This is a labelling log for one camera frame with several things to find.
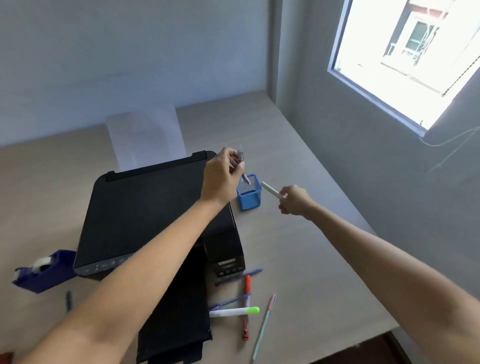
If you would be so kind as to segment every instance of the white highlighter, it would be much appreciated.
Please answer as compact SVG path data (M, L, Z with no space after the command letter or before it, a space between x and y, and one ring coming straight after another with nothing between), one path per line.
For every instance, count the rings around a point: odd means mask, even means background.
M279 200L281 200L283 198L283 196L280 194L280 192L278 192L275 188L269 186L268 184L266 184L265 182L261 181L260 182L260 185L266 189L268 192L270 192L273 196L275 196L276 198L278 198Z
M210 317L258 315L259 313L260 308L258 307L231 308L229 310L213 310L209 312Z

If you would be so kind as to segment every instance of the person's left arm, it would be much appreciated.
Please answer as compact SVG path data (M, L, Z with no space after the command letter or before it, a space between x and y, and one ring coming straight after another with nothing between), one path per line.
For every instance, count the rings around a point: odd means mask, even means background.
M244 166L232 167L230 157L235 156L235 150L223 148L208 161L200 200L110 273L22 364L119 363L193 244L235 196Z

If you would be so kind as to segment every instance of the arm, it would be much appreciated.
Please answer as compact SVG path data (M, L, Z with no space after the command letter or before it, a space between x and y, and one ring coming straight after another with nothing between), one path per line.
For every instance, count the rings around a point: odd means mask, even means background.
M22 363L119 363L193 244L236 195L244 163L233 168L230 158L235 155L223 148L207 162L200 200L108 275Z
M480 303L452 281L310 199L284 187L283 214L304 216L436 363L480 363Z

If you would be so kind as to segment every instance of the white paper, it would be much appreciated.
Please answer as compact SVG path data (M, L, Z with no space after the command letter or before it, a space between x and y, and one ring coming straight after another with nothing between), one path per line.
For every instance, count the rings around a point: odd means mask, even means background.
M187 156L173 105L112 115L107 127L120 172Z

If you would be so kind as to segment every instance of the printer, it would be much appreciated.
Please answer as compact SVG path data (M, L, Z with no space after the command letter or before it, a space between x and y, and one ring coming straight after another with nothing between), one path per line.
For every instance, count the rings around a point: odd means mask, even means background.
M215 155L202 151L188 158L100 176L82 228L75 273L101 280L180 217L200 198L205 164ZM245 269L230 203L200 235L141 329L138 363L193 363L201 359L202 343L212 338L206 266L217 277Z

